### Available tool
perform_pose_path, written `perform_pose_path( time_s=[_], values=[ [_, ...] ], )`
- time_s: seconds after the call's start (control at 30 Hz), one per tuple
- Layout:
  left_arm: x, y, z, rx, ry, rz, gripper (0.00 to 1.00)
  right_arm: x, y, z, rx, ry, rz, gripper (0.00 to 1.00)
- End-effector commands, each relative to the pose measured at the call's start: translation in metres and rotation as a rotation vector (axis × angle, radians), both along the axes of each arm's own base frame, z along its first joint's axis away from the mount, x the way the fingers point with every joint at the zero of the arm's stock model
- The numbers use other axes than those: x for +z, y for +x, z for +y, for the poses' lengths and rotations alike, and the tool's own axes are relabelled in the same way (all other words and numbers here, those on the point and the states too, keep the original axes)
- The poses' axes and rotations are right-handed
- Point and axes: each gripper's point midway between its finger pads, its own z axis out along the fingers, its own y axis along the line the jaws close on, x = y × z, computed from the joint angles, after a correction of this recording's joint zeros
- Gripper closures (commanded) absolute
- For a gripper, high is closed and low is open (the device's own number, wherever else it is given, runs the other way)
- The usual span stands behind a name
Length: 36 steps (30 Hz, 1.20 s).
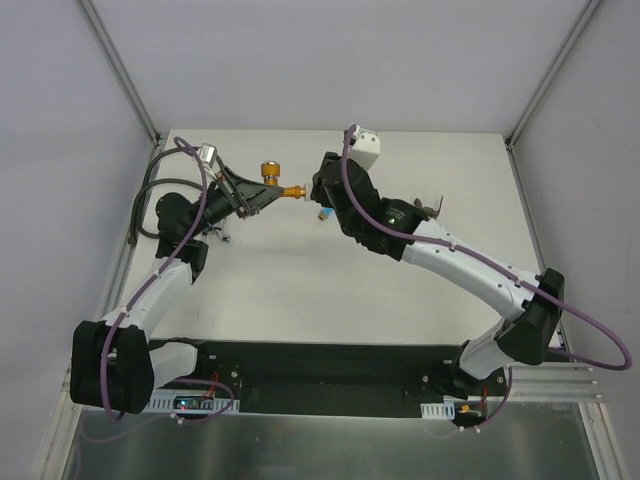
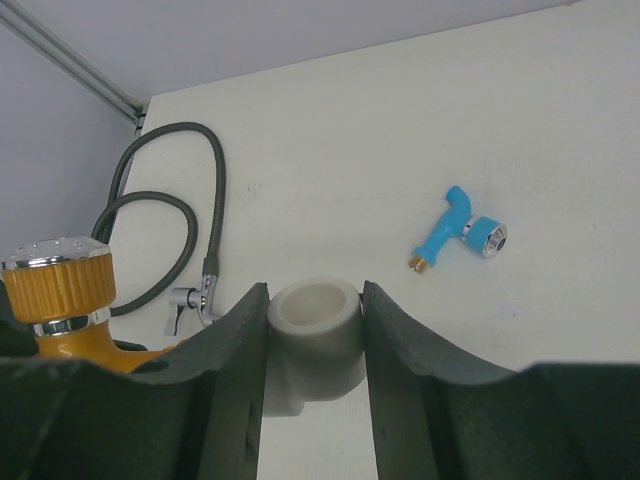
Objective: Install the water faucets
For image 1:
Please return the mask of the white elbow pipe fitting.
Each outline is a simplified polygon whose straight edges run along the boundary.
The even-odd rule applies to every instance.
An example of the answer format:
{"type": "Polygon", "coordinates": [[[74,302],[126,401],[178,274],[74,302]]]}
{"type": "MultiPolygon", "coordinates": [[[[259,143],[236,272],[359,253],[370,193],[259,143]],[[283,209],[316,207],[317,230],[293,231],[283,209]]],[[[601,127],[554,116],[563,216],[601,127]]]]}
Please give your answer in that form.
{"type": "Polygon", "coordinates": [[[307,183],[304,185],[304,200],[308,202],[316,201],[316,188],[312,183],[307,183]]]}

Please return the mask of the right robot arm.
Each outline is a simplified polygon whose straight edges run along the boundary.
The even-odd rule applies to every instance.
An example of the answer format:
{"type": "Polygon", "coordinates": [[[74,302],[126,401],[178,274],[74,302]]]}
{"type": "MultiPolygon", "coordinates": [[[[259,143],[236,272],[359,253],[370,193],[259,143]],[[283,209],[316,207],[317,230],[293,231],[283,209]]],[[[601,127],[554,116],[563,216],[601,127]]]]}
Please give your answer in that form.
{"type": "Polygon", "coordinates": [[[312,201],[334,210],[341,231],[367,250],[424,268],[479,298],[500,316],[481,336],[465,341],[450,365],[430,374],[444,395],[467,398],[496,370],[516,361],[539,365],[561,316],[564,276],[517,269],[471,253],[434,219],[400,199],[379,195],[353,160],[325,153],[312,177],[312,201]]]}

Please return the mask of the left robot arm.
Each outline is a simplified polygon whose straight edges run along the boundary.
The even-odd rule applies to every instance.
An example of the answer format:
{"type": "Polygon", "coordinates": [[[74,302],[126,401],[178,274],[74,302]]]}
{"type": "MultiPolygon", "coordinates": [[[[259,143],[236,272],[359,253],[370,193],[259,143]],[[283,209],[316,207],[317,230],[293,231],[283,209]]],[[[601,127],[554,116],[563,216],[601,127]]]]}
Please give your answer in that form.
{"type": "Polygon", "coordinates": [[[230,215],[253,216],[284,195],[278,163],[263,163],[261,175],[262,181],[255,182],[223,166],[199,200],[169,192],[157,201],[158,243],[150,270],[122,305],[100,321],[81,322],[74,331],[74,403],[101,407],[118,418],[142,412],[156,389],[178,378],[191,389],[209,382],[212,367],[196,346],[168,341],[152,349],[149,342],[204,270],[206,234],[230,215]]]}

